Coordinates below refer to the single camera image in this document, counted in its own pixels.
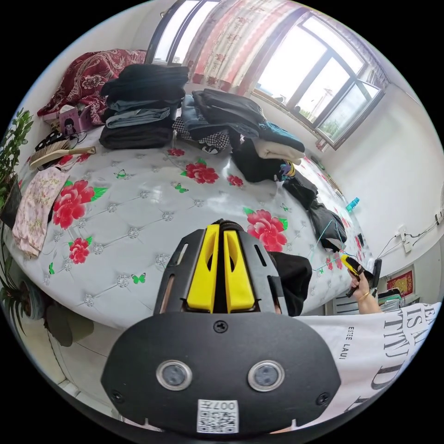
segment red floral blanket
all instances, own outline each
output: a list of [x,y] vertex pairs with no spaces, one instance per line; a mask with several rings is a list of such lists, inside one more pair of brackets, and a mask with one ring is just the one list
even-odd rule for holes
[[103,125],[100,116],[106,109],[106,97],[100,96],[102,86],[117,78],[126,66],[143,63],[145,54],[146,51],[126,49],[86,52],[69,65],[55,94],[37,115],[45,116],[64,105],[83,103],[90,105],[92,123]]

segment blue bottle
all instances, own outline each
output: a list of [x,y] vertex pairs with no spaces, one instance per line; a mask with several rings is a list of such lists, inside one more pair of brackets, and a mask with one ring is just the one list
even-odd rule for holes
[[347,211],[350,213],[350,211],[356,207],[356,205],[358,204],[359,199],[353,199],[345,208],[347,209]]

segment bristles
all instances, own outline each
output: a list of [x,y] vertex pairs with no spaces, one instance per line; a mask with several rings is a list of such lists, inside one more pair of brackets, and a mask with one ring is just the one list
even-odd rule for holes
[[68,149],[69,142],[67,140],[60,140],[58,142],[52,143],[51,145],[47,146],[46,148],[40,149],[39,151],[35,152],[29,161],[29,163],[33,163],[38,159],[41,159],[42,157],[53,153],[54,151],[57,151],[58,149]]

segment yellow bracket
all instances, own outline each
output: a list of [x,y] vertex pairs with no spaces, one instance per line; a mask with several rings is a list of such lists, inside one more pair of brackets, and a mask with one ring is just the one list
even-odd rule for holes
[[[228,313],[249,310],[254,305],[254,294],[242,255],[239,237],[235,231],[224,231],[223,253]],[[233,270],[231,270],[230,258],[234,265]]]
[[[219,225],[208,225],[186,299],[192,309],[213,313],[218,250]],[[208,267],[211,256],[213,256],[211,266]]]

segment screw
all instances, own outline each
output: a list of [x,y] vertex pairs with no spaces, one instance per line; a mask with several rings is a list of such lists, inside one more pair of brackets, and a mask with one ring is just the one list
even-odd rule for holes
[[217,321],[213,328],[216,333],[225,333],[228,330],[228,324],[225,321]]
[[250,387],[258,392],[277,389],[285,377],[284,368],[276,361],[260,361],[248,372]]
[[319,395],[316,399],[316,404],[318,406],[324,406],[328,403],[328,401],[330,400],[330,394],[329,393],[322,393],[321,395]]
[[278,371],[271,365],[263,365],[254,373],[254,380],[261,387],[270,387],[278,380],[278,377]]
[[191,384],[192,372],[184,362],[170,359],[157,367],[156,378],[162,387],[179,391]]
[[111,397],[113,398],[113,400],[115,401],[115,402],[118,402],[118,403],[122,403],[122,402],[124,402],[124,399],[123,399],[123,396],[117,391],[117,390],[113,390],[112,392],[111,392]]
[[172,364],[163,369],[162,376],[168,384],[178,386],[185,381],[186,373],[182,367]]

